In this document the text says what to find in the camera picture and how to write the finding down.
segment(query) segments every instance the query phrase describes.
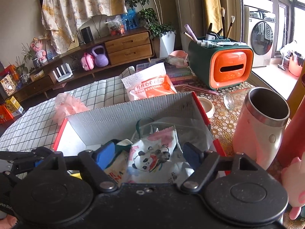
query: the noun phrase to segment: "panda illustration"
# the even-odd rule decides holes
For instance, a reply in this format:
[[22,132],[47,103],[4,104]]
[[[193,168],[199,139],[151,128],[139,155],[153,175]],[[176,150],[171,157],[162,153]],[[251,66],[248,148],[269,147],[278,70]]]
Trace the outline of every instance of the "panda illustration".
[[141,171],[149,171],[152,172],[157,166],[161,163],[165,163],[170,159],[170,153],[167,146],[162,146],[160,149],[145,153],[143,151],[139,151],[138,155],[134,158],[134,163],[132,167],[135,169],[139,169]]

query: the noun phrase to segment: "orange front panel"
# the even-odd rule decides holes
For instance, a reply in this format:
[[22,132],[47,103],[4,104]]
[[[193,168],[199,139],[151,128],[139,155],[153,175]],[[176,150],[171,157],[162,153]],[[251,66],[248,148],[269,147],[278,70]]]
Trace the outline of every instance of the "orange front panel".
[[214,80],[226,82],[241,77],[246,68],[247,55],[244,52],[225,52],[215,59]]
[[251,73],[251,49],[228,49],[216,52],[211,58],[210,86],[214,89],[245,82]]

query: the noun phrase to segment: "purple kettlebell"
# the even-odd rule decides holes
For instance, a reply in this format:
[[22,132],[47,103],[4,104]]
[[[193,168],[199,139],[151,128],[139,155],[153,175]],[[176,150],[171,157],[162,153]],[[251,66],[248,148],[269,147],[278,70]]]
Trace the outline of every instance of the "purple kettlebell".
[[[102,54],[96,54],[94,51],[98,48],[102,48],[104,50],[104,53]],[[109,60],[105,55],[105,48],[102,45],[95,46],[91,50],[92,54],[95,56],[95,64],[97,67],[104,67],[109,64]]]

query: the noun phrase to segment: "purple marker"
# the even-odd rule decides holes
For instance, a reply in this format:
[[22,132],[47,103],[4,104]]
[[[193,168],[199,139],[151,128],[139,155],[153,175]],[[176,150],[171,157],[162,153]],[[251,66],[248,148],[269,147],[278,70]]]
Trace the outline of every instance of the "purple marker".
[[193,33],[192,29],[190,28],[190,26],[188,24],[185,24],[184,27],[186,28],[189,35],[193,38],[193,41],[197,42],[197,38],[196,38],[195,34]]

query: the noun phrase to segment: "washing machine door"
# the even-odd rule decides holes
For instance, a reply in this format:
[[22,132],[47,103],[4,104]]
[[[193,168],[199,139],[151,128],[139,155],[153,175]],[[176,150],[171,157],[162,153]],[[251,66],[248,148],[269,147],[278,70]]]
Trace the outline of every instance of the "washing machine door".
[[251,46],[257,55],[267,54],[272,47],[274,33],[265,21],[258,22],[251,32]]

